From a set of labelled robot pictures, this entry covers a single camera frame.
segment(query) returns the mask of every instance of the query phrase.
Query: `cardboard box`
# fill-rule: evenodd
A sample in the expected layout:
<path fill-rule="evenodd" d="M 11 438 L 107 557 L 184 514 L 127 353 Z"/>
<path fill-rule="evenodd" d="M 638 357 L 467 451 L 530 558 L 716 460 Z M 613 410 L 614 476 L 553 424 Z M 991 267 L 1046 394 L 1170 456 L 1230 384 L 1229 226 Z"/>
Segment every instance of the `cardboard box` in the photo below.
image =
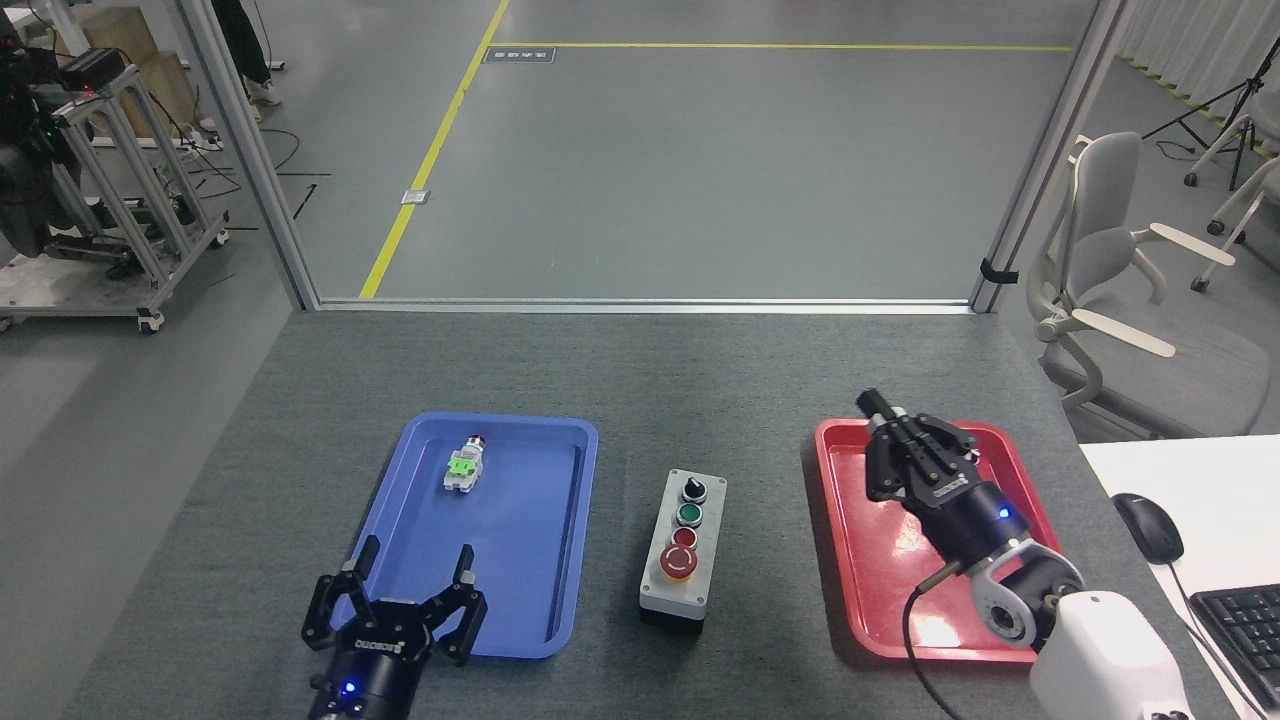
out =
<path fill-rule="evenodd" d="M 142 73 L 142 86 L 164 105 L 164 110 L 160 108 L 155 109 L 156 115 L 160 117 L 160 122 L 164 123 L 169 136 L 178 137 L 179 133 L 173 127 L 173 123 L 169 122 L 165 110 L 169 110 L 169 114 L 173 115 L 174 120 L 178 120 L 179 126 L 184 126 L 183 129 L 186 129 L 186 126 L 192 126 L 196 122 L 196 94 L 187 79 L 187 70 L 178 61 L 178 54 L 161 50 L 150 60 L 138 63 L 137 65 Z M 147 126 L 142 110 L 133 99 L 125 97 L 123 106 L 124 115 L 129 119 L 129 124 L 133 126 L 133 132 L 138 137 L 152 137 L 151 127 Z"/>
<path fill-rule="evenodd" d="M 125 61 L 138 67 L 157 51 L 141 8 L 76 8 L 76 22 L 84 31 L 90 47 L 119 47 L 124 51 Z M 54 49 L 67 53 L 61 37 L 56 40 Z"/>

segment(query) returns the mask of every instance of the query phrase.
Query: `blue tray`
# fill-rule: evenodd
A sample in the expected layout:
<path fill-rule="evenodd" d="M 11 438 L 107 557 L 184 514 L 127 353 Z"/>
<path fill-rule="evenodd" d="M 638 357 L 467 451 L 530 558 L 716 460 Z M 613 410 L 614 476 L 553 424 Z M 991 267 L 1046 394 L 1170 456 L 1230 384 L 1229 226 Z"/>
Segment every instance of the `blue tray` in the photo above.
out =
<path fill-rule="evenodd" d="M 474 434 L 485 438 L 480 479 L 467 495 L 444 489 L 449 455 Z M 489 603 L 472 653 L 554 655 L 573 630 L 598 445 L 595 428 L 572 418 L 419 415 L 360 533 L 357 552 L 366 536 L 381 541 L 366 594 L 422 602 L 448 585 L 470 543 L 476 587 Z M 333 626 L 352 615 L 343 600 Z M 436 637 L 456 625 L 451 619 Z"/>

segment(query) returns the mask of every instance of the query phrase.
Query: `gray table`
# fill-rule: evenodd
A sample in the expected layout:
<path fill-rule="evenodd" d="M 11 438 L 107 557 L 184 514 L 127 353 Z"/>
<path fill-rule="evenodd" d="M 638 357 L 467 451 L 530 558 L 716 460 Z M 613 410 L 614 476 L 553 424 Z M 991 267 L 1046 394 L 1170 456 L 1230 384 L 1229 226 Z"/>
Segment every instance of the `gray table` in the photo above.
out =
<path fill-rule="evenodd" d="M 941 717 L 844 619 L 812 434 L 855 415 L 869 386 L 1005 429 L 1066 555 L 1142 607 L 1202 720 L 1230 716 L 1053 392 L 995 318 L 378 313 L 289 320 L 68 716 L 303 716 L 328 661 L 297 635 L 315 578 L 351 551 L 404 423 L 465 410 L 599 429 L 577 621 L 544 661 L 434 659 L 413 717 Z M 696 638 L 637 619 L 669 468 L 732 483 Z M 968 717 L 1043 716 L 1024 666 L 928 673 Z"/>

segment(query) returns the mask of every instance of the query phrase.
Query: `black selector switch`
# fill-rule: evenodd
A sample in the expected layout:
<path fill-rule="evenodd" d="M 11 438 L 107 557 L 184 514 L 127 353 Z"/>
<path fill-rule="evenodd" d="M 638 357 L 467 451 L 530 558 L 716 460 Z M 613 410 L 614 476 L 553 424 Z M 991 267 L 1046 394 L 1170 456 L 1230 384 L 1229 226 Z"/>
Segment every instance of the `black selector switch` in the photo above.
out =
<path fill-rule="evenodd" d="M 689 478 L 689 480 L 685 483 L 685 489 L 682 489 L 680 495 L 681 497 L 685 498 L 685 502 L 695 502 L 698 505 L 701 505 L 701 502 L 707 500 L 707 486 L 695 480 L 694 478 Z"/>

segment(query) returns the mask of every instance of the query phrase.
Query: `black equipment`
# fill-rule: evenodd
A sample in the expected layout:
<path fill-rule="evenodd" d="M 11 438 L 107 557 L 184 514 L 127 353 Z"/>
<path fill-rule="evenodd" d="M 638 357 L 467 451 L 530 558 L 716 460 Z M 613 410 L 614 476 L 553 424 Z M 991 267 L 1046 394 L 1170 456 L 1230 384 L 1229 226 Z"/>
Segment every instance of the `black equipment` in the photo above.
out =
<path fill-rule="evenodd" d="M 453 582 L 422 603 L 403 600 L 376 600 L 365 596 L 380 543 L 365 538 L 355 561 L 337 575 L 316 580 L 311 606 L 302 625 L 302 641 L 311 650 L 337 646 L 329 670 L 311 679 L 315 702 L 310 720 L 403 720 L 417 692 L 422 665 L 436 647 L 454 665 L 465 665 L 488 610 L 484 593 L 475 588 L 470 544 L 462 546 Z M 337 633 L 329 628 L 334 605 L 348 596 L 356 615 Z M 457 629 L 436 639 L 433 632 L 451 615 L 462 610 Z"/>
<path fill-rule="evenodd" d="M 50 115 L 70 99 L 58 83 L 54 54 L 23 47 L 5 17 L 0 22 L 0 236 L 28 258 L 52 242 L 50 225 L 73 225 L 54 192 L 52 163 L 61 163 L 73 176 L 79 172 Z M 56 91 L 36 94 L 32 86 L 37 85 Z"/>
<path fill-rule="evenodd" d="M 858 407 L 870 420 L 867 498 L 901 502 L 947 562 L 928 587 L 966 574 L 987 628 L 1009 644 L 1039 651 L 1053 629 L 1057 600 L 1084 589 L 1079 571 L 1032 539 L 1005 492 L 979 475 L 972 434 L 929 415 L 908 415 L 874 388 L 858 396 Z M 996 580 L 993 574 L 1015 560 L 1021 566 Z"/>
<path fill-rule="evenodd" d="M 124 73 L 124 58 L 114 47 L 93 47 L 61 69 L 63 83 L 78 91 L 102 90 Z"/>

